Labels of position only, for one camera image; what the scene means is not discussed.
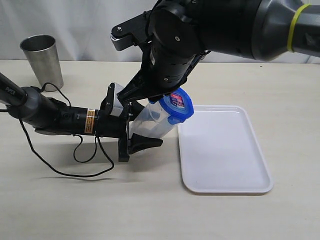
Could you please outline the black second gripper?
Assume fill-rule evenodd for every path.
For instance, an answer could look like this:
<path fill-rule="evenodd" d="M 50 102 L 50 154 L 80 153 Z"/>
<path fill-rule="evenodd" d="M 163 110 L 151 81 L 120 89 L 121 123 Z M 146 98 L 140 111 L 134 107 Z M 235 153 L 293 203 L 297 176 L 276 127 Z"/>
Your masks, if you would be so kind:
<path fill-rule="evenodd" d="M 112 28 L 122 36 L 132 33 L 142 51 L 140 70 L 117 93 L 121 103 L 158 99 L 186 82 L 187 71 L 200 54 L 195 27 L 167 9 L 144 12 Z"/>

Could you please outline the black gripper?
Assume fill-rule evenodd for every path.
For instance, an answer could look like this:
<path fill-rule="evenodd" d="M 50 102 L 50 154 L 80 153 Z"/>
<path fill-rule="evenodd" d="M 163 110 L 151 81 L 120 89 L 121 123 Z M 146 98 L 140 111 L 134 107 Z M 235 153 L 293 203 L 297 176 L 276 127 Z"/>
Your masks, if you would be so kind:
<path fill-rule="evenodd" d="M 107 137 L 118 139 L 118 161 L 128 162 L 130 154 L 161 147 L 163 140 L 159 138 L 145 137 L 133 133 L 129 139 L 129 123 L 134 121 L 144 106 L 137 101 L 121 103 L 123 111 L 119 117 L 110 115 L 113 107 L 114 87 L 109 85 L 106 96 L 100 104 L 97 113 L 97 125 L 95 135 L 98 137 Z"/>

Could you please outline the black second robot arm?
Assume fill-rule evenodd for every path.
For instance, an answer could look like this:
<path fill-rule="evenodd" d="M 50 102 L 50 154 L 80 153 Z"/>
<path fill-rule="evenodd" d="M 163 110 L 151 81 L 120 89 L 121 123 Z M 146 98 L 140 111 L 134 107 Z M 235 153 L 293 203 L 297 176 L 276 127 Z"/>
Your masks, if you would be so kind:
<path fill-rule="evenodd" d="M 113 27 L 110 37 L 118 51 L 142 51 L 140 70 L 118 99 L 157 100 L 212 52 L 257 61 L 287 52 L 318 57 L 320 7 L 300 0 L 159 0 Z"/>

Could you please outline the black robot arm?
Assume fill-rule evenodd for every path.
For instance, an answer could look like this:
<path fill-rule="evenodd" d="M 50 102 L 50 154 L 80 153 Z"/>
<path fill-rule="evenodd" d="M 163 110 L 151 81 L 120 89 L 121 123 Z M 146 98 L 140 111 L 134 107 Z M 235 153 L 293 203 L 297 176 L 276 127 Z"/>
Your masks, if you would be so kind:
<path fill-rule="evenodd" d="M 137 101 L 122 105 L 117 99 L 117 93 L 122 89 L 121 85 L 112 82 L 100 108 L 90 109 L 45 97 L 38 87 L 19 87 L 6 76 L 0 76 L 0 101 L 13 118 L 21 119 L 43 135 L 117 139 L 118 160 L 128 162 L 130 155 L 160 147 L 163 140 L 130 133 L 129 123 L 136 119 L 144 106 Z"/>

